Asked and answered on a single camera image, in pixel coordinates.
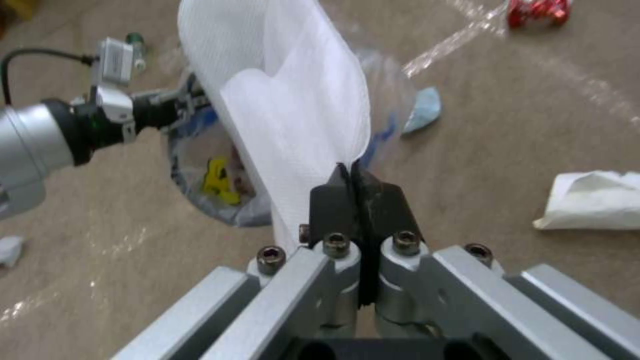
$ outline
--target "blue cloth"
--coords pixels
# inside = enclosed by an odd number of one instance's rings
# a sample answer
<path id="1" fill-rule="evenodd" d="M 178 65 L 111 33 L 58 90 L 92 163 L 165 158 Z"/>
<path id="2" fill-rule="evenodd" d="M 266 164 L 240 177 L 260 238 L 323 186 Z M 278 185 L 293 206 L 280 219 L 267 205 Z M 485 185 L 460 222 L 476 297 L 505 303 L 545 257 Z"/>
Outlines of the blue cloth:
<path id="1" fill-rule="evenodd" d="M 442 111 L 440 94 L 435 87 L 422 89 L 415 98 L 415 105 L 409 121 L 406 122 L 403 134 L 412 133 L 435 121 Z"/>

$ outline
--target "white paper scrap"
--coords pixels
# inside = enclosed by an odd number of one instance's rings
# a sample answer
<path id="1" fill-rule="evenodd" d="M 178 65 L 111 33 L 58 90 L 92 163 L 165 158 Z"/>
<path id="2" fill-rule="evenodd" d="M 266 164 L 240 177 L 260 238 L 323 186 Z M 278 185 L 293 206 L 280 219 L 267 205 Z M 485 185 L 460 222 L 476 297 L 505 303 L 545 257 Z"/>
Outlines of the white paper scrap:
<path id="1" fill-rule="evenodd" d="M 556 176 L 543 218 L 547 229 L 640 229 L 640 174 L 611 171 Z"/>

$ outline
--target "floor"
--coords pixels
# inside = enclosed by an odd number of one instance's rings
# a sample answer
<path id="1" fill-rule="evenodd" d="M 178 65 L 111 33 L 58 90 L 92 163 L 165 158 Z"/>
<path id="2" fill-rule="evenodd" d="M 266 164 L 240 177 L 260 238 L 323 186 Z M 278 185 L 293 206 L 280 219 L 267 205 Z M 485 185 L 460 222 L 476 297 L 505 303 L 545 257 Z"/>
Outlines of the floor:
<path id="1" fill-rule="evenodd" d="M 325 0 L 411 72 L 437 86 L 440 121 L 400 142 L 378 175 L 401 185 L 432 249 L 481 242 L 508 272 L 546 262 L 640 316 L 640 236 L 531 226 L 560 172 L 638 171 L 640 25 L 633 0 L 581 0 L 561 29 L 504 31 L 499 0 Z M 185 64 L 178 0 L 42 0 L 13 26 L 20 45 L 92 51 L 142 33 L 148 70 L 132 90 L 172 86 Z M 15 105 L 72 99 L 89 74 L 64 61 L 12 65 Z M 39 208 L 0 223 L 26 237 L 0 269 L 4 359 L 105 358 L 219 265 L 242 269 L 269 228 L 233 229 L 201 214 L 168 177 L 162 136 L 97 153 L 47 181 Z M 364 321 L 361 334 L 371 334 Z"/>

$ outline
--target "screw head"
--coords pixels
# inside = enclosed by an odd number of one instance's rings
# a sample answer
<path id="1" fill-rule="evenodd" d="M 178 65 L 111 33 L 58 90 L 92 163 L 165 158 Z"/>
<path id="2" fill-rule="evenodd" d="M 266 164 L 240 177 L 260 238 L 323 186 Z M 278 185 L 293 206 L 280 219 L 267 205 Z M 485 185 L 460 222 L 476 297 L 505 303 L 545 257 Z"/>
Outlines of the screw head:
<path id="1" fill-rule="evenodd" d="M 493 263 L 493 253 L 488 247 L 478 243 L 470 243 L 465 245 L 465 250 L 469 254 L 473 255 L 484 266 L 491 268 L 491 263 Z"/>
<path id="2" fill-rule="evenodd" d="M 287 253 L 279 246 L 270 245 L 258 250 L 255 259 L 258 262 L 258 271 L 260 273 L 274 275 L 287 261 Z"/>
<path id="3" fill-rule="evenodd" d="M 322 241 L 324 253 L 334 259 L 344 258 L 349 254 L 351 240 L 342 233 L 327 234 Z"/>
<path id="4" fill-rule="evenodd" d="M 420 238 L 411 231 L 398 231 L 394 234 L 394 250 L 404 256 L 413 256 L 420 252 Z"/>
<path id="5" fill-rule="evenodd" d="M 302 244 L 308 244 L 310 232 L 311 228 L 309 227 L 309 224 L 300 224 L 298 227 L 298 241 Z"/>

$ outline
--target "crumpled paper towel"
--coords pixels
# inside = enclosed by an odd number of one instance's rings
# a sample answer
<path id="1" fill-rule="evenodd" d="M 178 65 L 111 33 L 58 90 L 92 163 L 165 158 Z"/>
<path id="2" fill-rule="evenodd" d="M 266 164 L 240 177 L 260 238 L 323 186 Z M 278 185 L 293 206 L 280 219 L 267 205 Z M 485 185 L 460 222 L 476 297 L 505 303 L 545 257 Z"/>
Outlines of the crumpled paper towel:
<path id="1" fill-rule="evenodd" d="M 640 174 L 560 174 L 536 229 L 640 229 Z"/>
<path id="2" fill-rule="evenodd" d="M 7 236 L 0 239 L 0 264 L 11 268 L 20 258 L 22 243 L 20 236 Z"/>
<path id="3" fill-rule="evenodd" d="M 261 46 L 264 70 L 241 71 L 220 92 L 271 197 L 276 243 L 293 251 L 311 189 L 367 147 L 369 95 L 358 59 L 316 0 L 270 1 Z"/>

